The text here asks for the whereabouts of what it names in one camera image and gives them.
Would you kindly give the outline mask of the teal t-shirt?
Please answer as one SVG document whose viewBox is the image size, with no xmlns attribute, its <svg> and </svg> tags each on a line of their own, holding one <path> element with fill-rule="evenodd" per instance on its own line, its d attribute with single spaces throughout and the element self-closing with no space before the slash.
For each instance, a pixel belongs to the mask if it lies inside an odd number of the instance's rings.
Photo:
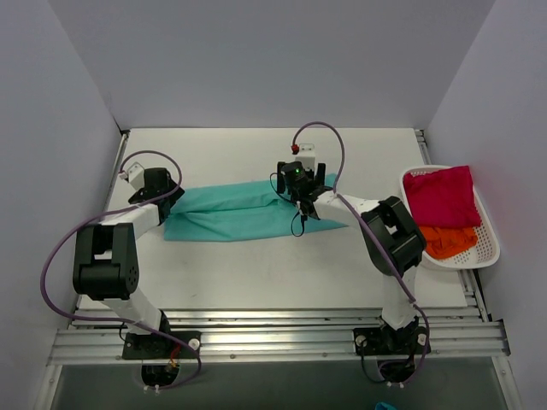
<svg viewBox="0 0 547 410">
<path fill-rule="evenodd" d="M 170 242 L 240 242 L 343 228 L 332 220 L 295 220 L 296 208 L 269 180 L 191 188 L 171 208 L 163 238 Z"/>
</svg>

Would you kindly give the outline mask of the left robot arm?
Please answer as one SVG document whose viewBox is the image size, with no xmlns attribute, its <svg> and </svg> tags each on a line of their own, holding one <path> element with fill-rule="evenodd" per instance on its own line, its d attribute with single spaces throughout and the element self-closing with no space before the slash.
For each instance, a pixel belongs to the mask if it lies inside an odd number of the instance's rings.
<svg viewBox="0 0 547 410">
<path fill-rule="evenodd" d="M 184 195 L 164 167 L 130 167 L 127 180 L 135 189 L 130 210 L 89 224 L 77 233 L 73 287 L 110 308 L 130 332 L 143 335 L 141 346 L 153 358 L 173 346 L 165 313 L 139 288 L 137 240 L 161 226 Z"/>
</svg>

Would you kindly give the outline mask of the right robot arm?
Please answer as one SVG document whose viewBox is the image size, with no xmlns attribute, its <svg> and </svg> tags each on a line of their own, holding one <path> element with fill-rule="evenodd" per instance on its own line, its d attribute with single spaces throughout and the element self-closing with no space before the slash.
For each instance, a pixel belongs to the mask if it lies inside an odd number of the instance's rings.
<svg viewBox="0 0 547 410">
<path fill-rule="evenodd" d="M 361 232 L 370 261 L 383 275 L 379 332 L 384 349 L 396 353 L 410 342 L 407 327 L 416 321 L 415 278 L 426 240 L 404 203 L 396 196 L 367 200 L 344 196 L 306 171 L 300 161 L 277 164 L 276 191 L 286 193 L 301 221 L 328 220 Z"/>
</svg>

